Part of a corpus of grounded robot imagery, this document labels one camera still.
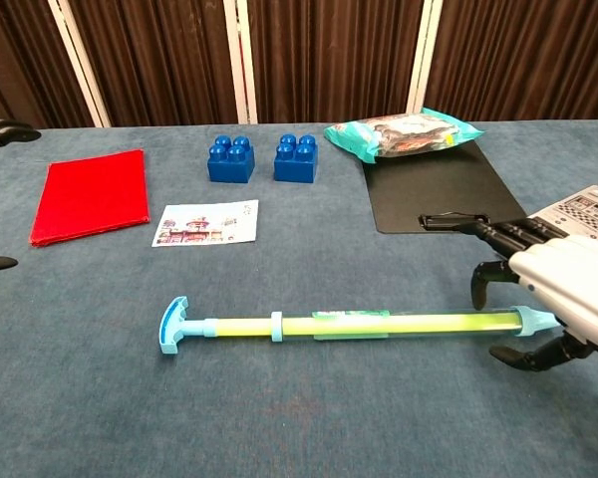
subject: plastic bag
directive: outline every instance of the plastic bag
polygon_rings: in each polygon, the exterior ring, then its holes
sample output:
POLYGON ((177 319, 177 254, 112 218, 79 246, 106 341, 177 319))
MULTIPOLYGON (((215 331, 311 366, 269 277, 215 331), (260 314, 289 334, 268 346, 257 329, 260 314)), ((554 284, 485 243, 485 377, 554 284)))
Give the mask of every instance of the plastic bag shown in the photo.
POLYGON ((471 124, 423 108, 419 114, 390 115, 329 126, 326 137, 364 162, 446 149, 482 134, 471 124))

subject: brown curtain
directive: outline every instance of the brown curtain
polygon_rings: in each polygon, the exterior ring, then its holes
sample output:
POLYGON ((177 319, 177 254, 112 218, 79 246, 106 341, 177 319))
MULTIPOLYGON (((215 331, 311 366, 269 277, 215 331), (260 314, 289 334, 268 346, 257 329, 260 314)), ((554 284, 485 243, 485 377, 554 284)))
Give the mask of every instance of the brown curtain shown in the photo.
POLYGON ((598 0, 445 0, 425 105, 464 120, 598 119, 598 0))
POLYGON ((0 118, 93 126, 47 0, 0 0, 0 118))
POLYGON ((259 122, 406 109, 423 0, 248 0, 259 122))
POLYGON ((237 122, 221 0, 72 0, 112 124, 237 122))

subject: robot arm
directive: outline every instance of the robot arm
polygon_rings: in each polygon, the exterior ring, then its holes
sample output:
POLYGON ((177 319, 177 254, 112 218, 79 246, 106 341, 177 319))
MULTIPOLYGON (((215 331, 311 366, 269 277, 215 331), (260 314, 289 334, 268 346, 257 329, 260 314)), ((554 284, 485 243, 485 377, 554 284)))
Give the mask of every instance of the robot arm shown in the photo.
POLYGON ((495 358, 517 369, 543 371, 598 352, 597 240, 568 236, 529 218, 475 222, 456 230, 477 236, 504 258, 474 270, 471 297, 477 309, 485 305, 487 283, 514 282, 548 307, 564 327, 561 337, 532 353, 492 347, 495 358))

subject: blue tablecloth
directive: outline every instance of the blue tablecloth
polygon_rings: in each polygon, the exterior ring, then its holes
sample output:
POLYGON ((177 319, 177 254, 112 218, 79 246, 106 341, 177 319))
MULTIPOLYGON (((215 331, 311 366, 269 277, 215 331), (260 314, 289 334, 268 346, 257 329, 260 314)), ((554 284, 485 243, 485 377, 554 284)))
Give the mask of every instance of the blue tablecloth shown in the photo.
MULTIPOLYGON (((598 184, 598 121, 477 123, 477 142, 528 212, 598 184)), ((157 325, 272 311, 467 309, 489 248, 460 235, 376 231, 361 165, 323 124, 45 130, 0 148, 0 476, 598 478, 598 357, 546 373, 443 336, 272 344, 191 340, 157 325), (283 132, 313 133, 315 184, 277 183, 283 132), (256 148, 247 185, 207 179, 220 133, 256 148), (151 224, 36 249, 47 164, 142 148, 151 224), (167 204, 259 199, 254 243, 150 246, 167 204)), ((489 305, 536 306, 512 285, 489 305)))

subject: red folder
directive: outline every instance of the red folder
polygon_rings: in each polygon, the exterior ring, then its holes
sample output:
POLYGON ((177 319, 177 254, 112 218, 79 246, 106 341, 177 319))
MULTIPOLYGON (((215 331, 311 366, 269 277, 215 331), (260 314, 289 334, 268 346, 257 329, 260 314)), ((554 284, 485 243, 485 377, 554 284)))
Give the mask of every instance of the red folder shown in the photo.
POLYGON ((49 165, 30 242, 54 242, 150 221, 141 149, 49 165))

